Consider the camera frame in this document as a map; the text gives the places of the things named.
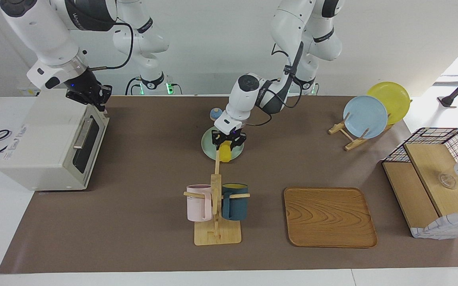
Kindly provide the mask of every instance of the wooden tray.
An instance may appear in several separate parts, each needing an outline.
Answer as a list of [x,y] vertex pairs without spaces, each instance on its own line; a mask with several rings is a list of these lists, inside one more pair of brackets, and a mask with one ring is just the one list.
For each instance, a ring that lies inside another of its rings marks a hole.
[[367,202],[356,188],[287,188],[284,201],[295,246],[371,248],[378,243]]

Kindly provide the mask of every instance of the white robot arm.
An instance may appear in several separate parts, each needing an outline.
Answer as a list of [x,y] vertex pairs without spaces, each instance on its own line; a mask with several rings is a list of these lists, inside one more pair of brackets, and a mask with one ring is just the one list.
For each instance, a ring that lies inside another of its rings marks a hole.
[[271,34],[288,64],[278,82],[252,73],[238,79],[225,111],[215,121],[223,136],[239,134],[254,106],[266,114],[280,112],[286,106],[292,82],[300,85],[302,94],[311,90],[317,58],[334,60],[342,50],[332,18],[343,3],[344,0],[282,0],[273,16]]
[[[154,24],[142,1],[118,0],[118,15],[132,27],[136,27],[133,29],[135,40],[132,60],[138,64],[144,93],[146,95],[167,94],[166,75],[154,56],[169,48],[169,39],[165,32]],[[129,33],[116,31],[113,35],[113,42],[120,52],[128,55],[128,47],[131,43]]]
[[[154,89],[160,90],[158,87],[163,79],[160,81],[159,78],[163,73],[158,71],[158,62],[151,53],[167,50],[169,42],[160,29],[154,27],[142,1],[0,0],[0,7],[10,27],[38,57],[27,76],[40,89],[52,89],[65,83],[69,89],[68,98],[104,110],[112,87],[100,84],[93,71],[116,69],[122,65],[90,69],[84,57],[86,52],[80,51],[68,30],[109,31],[114,25],[127,25],[131,29],[133,25],[138,28],[132,29],[137,40],[133,41],[131,54],[150,56],[147,61],[142,56],[135,58],[140,63],[142,80],[157,83]],[[116,23],[118,12],[125,23]],[[125,49],[127,55],[132,34],[119,30],[114,36],[116,47]]]

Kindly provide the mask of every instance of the label sticker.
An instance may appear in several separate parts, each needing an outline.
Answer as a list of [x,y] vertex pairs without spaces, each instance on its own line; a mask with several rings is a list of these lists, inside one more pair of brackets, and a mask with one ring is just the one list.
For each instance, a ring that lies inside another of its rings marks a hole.
[[28,124],[24,124],[20,127],[17,135],[15,135],[11,143],[8,144],[7,152],[5,153],[3,160],[10,160],[12,158],[13,153],[17,149],[17,146],[19,145],[20,141],[22,140],[22,137],[24,137],[24,134],[26,133],[28,128],[29,128]]

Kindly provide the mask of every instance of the mug handle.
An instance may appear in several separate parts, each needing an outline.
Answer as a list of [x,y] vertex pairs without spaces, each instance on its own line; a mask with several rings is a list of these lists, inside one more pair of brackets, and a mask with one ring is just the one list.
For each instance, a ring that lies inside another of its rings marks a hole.
[[208,197],[208,194],[204,193],[204,214],[202,214],[202,219],[210,217],[211,211],[211,195]]
[[223,217],[227,217],[228,219],[231,219],[231,212],[229,211],[229,205],[231,204],[231,202],[229,201],[230,198],[229,196],[231,195],[231,193],[225,193],[224,194],[224,208],[223,208],[223,212],[222,212],[222,216]]

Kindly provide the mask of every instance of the dish rack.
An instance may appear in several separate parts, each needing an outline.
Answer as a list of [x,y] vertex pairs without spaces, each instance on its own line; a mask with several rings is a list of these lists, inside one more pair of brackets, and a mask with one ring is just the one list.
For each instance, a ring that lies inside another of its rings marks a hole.
[[420,128],[382,165],[415,238],[458,237],[458,186],[442,187],[437,175],[458,162],[458,128]]

